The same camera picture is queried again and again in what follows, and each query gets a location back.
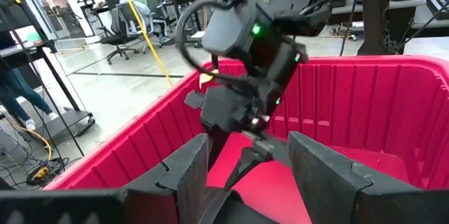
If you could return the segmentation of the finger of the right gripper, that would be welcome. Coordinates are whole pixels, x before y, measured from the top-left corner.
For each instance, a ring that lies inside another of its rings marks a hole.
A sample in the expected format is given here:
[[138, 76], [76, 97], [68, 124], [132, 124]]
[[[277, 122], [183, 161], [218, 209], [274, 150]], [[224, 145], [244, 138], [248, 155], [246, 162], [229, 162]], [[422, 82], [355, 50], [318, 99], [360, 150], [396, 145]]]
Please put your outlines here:
[[288, 146], [285, 141], [268, 137], [263, 138], [261, 143], [267, 148], [268, 153], [274, 160], [281, 162], [287, 167], [291, 167], [291, 161], [288, 156]]
[[241, 156], [237, 161], [234, 169], [229, 175], [224, 188], [231, 189], [237, 184], [247, 173], [263, 162], [272, 160], [272, 154], [269, 150], [262, 147], [252, 146], [245, 147], [241, 151]]

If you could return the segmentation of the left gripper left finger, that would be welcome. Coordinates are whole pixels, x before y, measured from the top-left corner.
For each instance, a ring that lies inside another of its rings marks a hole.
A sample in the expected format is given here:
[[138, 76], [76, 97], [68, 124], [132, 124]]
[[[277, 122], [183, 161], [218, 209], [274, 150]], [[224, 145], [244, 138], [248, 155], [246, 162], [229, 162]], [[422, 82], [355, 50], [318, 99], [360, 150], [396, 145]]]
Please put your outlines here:
[[208, 139], [198, 134], [129, 184], [108, 189], [1, 191], [2, 223], [198, 223]]

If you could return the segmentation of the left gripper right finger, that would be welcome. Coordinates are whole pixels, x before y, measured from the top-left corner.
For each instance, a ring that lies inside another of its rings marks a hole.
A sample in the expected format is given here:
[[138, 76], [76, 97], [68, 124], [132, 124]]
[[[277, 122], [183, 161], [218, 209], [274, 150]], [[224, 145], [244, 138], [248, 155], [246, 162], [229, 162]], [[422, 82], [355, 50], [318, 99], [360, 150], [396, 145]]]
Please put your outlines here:
[[313, 223], [448, 224], [447, 190], [420, 189], [295, 131], [288, 155]]

